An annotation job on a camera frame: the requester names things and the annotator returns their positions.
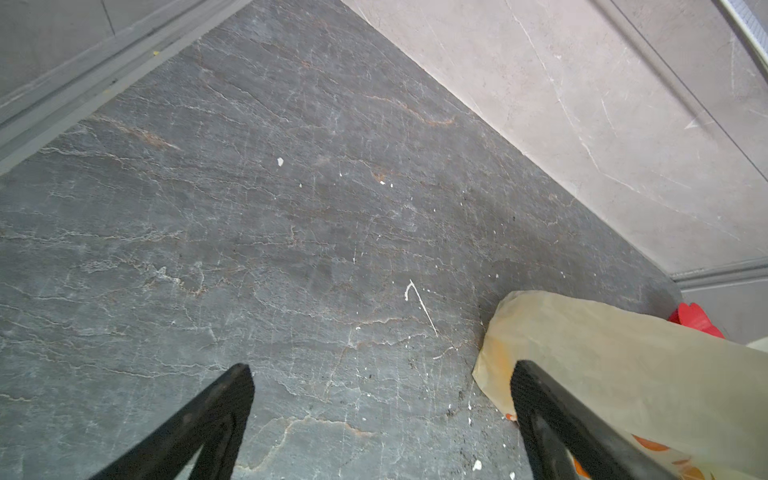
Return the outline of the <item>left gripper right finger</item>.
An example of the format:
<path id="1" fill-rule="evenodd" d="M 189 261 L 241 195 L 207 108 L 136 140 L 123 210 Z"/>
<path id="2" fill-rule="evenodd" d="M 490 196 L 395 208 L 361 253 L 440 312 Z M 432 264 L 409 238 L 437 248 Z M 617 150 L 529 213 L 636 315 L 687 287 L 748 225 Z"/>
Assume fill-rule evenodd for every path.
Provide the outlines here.
<path id="1" fill-rule="evenodd" d="M 510 392 L 533 477 L 673 479 L 531 360 L 516 363 Z"/>

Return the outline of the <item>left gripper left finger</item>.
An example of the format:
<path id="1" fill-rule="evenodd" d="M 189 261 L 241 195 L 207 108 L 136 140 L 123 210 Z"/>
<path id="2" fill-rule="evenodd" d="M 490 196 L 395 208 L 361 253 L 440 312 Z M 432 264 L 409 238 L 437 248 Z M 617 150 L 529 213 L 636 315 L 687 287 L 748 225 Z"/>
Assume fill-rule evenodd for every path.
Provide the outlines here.
<path id="1" fill-rule="evenodd" d="M 249 366 L 235 364 L 95 479 L 191 479 L 232 476 L 254 401 Z"/>

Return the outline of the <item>red flower-shaped plastic bowl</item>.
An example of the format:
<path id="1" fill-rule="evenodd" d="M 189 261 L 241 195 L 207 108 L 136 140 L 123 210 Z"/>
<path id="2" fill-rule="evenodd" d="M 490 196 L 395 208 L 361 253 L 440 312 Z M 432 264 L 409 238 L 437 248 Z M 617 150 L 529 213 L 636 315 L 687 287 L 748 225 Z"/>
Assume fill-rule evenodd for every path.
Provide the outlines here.
<path id="1" fill-rule="evenodd" d="M 680 303 L 669 316 L 668 321 L 717 338 L 725 338 L 722 331 L 712 323 L 702 307 L 696 303 Z"/>

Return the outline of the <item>cream plastic bag fruit print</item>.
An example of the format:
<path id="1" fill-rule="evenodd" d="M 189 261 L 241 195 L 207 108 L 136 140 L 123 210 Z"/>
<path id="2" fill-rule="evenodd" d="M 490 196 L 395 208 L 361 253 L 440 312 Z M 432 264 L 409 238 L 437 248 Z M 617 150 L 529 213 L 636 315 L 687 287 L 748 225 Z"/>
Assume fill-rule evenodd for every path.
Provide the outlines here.
<path id="1" fill-rule="evenodd" d="M 649 453 L 767 475 L 767 355 L 658 317 L 545 291 L 498 305 L 474 370 L 510 419 L 514 366 L 536 363 Z"/>

